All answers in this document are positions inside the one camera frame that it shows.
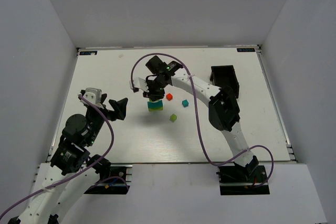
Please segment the black plastic bin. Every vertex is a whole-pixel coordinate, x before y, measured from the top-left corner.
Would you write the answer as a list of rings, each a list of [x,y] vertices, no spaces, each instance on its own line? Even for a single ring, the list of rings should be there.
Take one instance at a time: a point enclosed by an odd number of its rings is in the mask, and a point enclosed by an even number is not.
[[[211,66],[210,82],[218,87],[230,87],[236,99],[239,98],[239,82],[233,65]]]

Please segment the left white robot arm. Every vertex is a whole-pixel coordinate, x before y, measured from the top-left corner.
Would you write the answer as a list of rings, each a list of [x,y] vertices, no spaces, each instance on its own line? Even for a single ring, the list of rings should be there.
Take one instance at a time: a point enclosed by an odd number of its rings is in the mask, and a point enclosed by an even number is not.
[[[87,149],[95,142],[103,124],[111,127],[111,122],[125,119],[128,99],[109,100],[112,109],[108,110],[103,104],[105,98],[79,96],[86,113],[67,119],[41,188],[21,200],[30,202],[9,223],[61,223],[86,191],[103,183],[111,186],[117,181],[124,190],[129,189],[126,167],[113,167],[104,154],[90,156]]]

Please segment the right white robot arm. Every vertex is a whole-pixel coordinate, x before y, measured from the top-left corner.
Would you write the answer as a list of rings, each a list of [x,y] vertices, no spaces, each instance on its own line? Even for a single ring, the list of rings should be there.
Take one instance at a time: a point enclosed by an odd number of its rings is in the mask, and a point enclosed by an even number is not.
[[[210,124],[219,130],[234,156],[234,166],[239,180],[247,181],[252,176],[259,162],[249,149],[240,126],[240,108],[231,87],[214,86],[193,76],[187,66],[177,60],[166,63],[157,55],[149,54],[151,59],[145,64],[154,77],[146,77],[142,88],[143,96],[156,102],[164,98],[164,88],[171,85],[194,96],[208,108]]]

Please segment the lime green rectangular block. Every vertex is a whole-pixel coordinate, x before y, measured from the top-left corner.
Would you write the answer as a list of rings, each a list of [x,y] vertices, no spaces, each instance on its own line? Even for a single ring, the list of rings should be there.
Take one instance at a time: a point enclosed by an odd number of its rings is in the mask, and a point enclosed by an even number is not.
[[[148,103],[148,109],[149,108],[163,108],[163,105],[161,105],[161,104],[149,104]]]

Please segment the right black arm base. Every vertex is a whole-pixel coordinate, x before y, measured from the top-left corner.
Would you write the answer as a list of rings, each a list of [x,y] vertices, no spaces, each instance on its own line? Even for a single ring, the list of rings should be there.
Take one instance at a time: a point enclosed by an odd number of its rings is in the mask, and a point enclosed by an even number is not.
[[[270,190],[264,165],[258,165],[249,177],[235,166],[222,166],[216,172],[221,196],[269,195]]]

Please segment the teal arch block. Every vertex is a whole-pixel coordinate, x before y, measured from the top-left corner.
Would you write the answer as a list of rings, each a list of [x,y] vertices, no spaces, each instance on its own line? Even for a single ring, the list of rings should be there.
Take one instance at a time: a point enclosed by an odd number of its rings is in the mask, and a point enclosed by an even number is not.
[[[162,100],[157,100],[157,101],[152,101],[152,100],[149,100],[149,101],[148,101],[148,103],[149,103],[149,104],[151,104],[151,103],[152,103],[152,104],[161,104],[161,105],[163,105],[163,102],[162,102]]]

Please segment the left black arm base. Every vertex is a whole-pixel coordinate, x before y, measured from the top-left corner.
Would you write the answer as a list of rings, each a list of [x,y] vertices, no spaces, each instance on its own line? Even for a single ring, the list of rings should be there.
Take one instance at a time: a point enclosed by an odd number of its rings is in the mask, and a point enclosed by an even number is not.
[[[131,186],[132,166],[112,164],[106,158],[92,166],[98,180],[90,186],[87,195],[126,195]]]

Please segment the lime green arch block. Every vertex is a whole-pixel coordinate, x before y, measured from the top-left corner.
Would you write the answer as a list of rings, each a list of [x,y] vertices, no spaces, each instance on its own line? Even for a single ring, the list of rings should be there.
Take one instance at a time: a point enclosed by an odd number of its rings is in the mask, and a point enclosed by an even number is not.
[[[148,111],[152,112],[152,113],[154,113],[154,112],[160,112],[160,111],[163,111],[163,108],[149,108]]]

